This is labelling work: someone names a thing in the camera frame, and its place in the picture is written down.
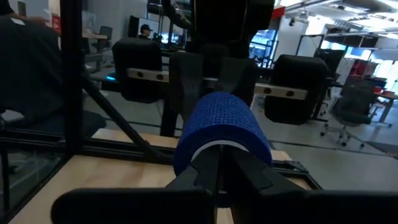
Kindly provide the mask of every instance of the floor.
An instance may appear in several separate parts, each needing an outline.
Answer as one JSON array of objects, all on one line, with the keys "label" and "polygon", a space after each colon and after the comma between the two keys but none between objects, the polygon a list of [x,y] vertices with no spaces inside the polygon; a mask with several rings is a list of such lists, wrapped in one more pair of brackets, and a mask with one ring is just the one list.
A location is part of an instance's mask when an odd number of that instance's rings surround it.
[{"label": "floor", "polygon": [[[161,101],[153,104],[135,103],[124,100],[115,92],[108,92],[107,99],[135,130],[140,133],[159,134],[163,107]],[[369,145],[360,151],[360,142],[354,139],[346,147],[342,147],[337,143],[337,134],[320,137],[323,123],[318,121],[310,121],[301,126],[273,123],[264,116],[260,104],[261,99],[257,99],[252,111],[266,137],[272,141],[276,149],[283,150],[293,160],[300,161],[324,189],[398,190],[397,159],[388,157]],[[85,109],[108,117],[91,98],[86,100]],[[386,122],[395,125],[391,128],[363,125],[348,131],[363,141],[398,145],[396,134],[394,135],[398,131],[398,109],[391,109]],[[338,124],[331,119],[330,126]],[[180,118],[177,127],[182,127]],[[119,129],[111,120],[107,121],[107,128]]]}]

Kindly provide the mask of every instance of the man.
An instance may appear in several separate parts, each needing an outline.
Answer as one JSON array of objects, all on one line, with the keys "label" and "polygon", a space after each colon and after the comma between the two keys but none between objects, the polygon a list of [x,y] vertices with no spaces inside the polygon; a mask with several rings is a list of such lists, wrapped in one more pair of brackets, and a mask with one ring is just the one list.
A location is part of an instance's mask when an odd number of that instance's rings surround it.
[{"label": "man", "polygon": [[150,32],[152,32],[152,30],[150,29],[148,24],[142,25],[140,29],[141,34],[138,35],[138,39],[149,40]]},{"label": "man", "polygon": [[45,24],[47,22],[47,20],[44,19],[43,17],[25,17],[16,14],[14,10],[11,9],[8,0],[0,0],[0,17],[2,16],[9,16],[20,20],[29,20],[40,24]]}]

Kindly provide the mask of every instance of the blue cylindrical object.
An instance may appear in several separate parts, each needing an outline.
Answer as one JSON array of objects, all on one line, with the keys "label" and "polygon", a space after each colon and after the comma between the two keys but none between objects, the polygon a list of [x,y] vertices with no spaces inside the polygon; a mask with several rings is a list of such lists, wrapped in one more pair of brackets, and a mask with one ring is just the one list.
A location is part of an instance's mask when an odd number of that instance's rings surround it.
[{"label": "blue cylindrical object", "polygon": [[247,104],[230,93],[214,92],[197,103],[185,124],[175,149],[175,174],[189,166],[199,148],[215,141],[235,142],[272,165],[269,142]]}]

